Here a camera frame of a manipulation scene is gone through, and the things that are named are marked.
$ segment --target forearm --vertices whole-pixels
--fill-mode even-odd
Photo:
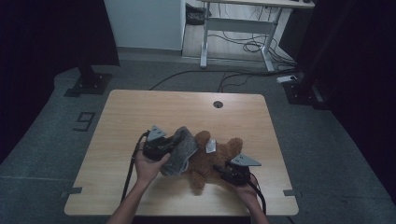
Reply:
[[[148,186],[149,186],[148,184],[136,182],[136,184],[134,184],[134,187],[131,189],[131,191],[122,201],[120,206],[107,221],[107,224],[112,224],[112,223],[130,224],[134,219],[134,214],[136,213],[140,200],[142,199],[142,196],[145,193]]]
[[[251,217],[254,219],[256,224],[269,224],[267,216],[262,211],[258,201],[247,204],[247,209],[250,212]]]

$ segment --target wall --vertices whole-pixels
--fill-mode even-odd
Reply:
[[[185,0],[105,0],[117,47],[181,50]]]

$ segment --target white desk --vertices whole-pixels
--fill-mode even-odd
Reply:
[[[279,21],[282,8],[313,8],[315,4],[311,1],[310,3],[304,3],[303,0],[294,2],[291,0],[198,0],[206,2],[206,15],[205,15],[205,31],[204,31],[204,42],[201,50],[201,68],[206,68],[207,60],[207,32],[209,30],[214,31],[229,31],[238,33],[250,33],[250,34],[261,34],[268,35],[267,41],[262,48],[262,57],[264,58],[265,65],[269,72],[274,71],[274,67],[271,62],[271,56],[269,55],[269,48],[274,38],[277,23]],[[223,4],[236,4],[236,5],[253,5],[263,7],[278,7],[276,17],[273,21],[246,21],[226,18],[214,18],[209,17],[208,12],[210,9],[210,3],[223,3]]]

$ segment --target teddy bear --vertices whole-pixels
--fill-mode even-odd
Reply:
[[[206,144],[210,137],[208,131],[199,132],[194,137],[199,149],[190,157],[186,171],[194,189],[203,189],[208,178],[220,179],[219,172],[213,169],[213,165],[224,167],[226,161],[232,160],[242,151],[243,141],[235,137],[227,144],[216,143],[216,151],[207,153]]]

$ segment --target floor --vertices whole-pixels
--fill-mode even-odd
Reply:
[[[105,223],[107,217],[69,217],[67,197],[92,139],[107,96],[112,90],[148,90],[173,74],[155,91],[218,90],[221,70],[262,71],[261,63],[198,60],[153,52],[120,52],[120,67],[95,66],[110,73],[103,95],[64,97],[78,79],[77,69],[59,74],[55,91],[27,134],[0,166],[0,223]],[[271,115],[299,214],[269,217],[271,223],[384,223],[396,220],[396,207],[359,149],[330,111],[290,105],[277,76],[238,76],[227,80],[225,92],[262,94]],[[87,132],[73,131],[81,112],[94,112]],[[224,217],[138,217],[135,223],[249,223]]]
[[[188,4],[193,7],[203,7],[204,4],[196,0],[187,0]],[[212,3],[210,12],[212,17],[232,18],[239,20],[260,20],[260,21],[272,21],[276,16],[278,9],[276,7],[255,7],[255,6],[244,6],[244,5],[229,5],[229,4],[218,4]],[[291,9],[285,8],[282,11],[279,19],[274,41],[271,43],[271,47],[276,52],[284,57],[289,56],[277,46],[280,37],[283,34],[286,23],[288,21]],[[208,58],[210,59],[227,59],[237,61],[254,61],[262,62],[262,54],[257,51],[259,48],[253,45],[247,45],[244,49],[244,44],[247,42],[259,43],[265,42],[265,36],[243,34],[235,32],[221,32],[221,31],[209,31],[208,33]],[[201,56],[201,46],[204,40],[204,26],[203,25],[186,25],[184,43],[182,55],[183,57],[199,58]]]

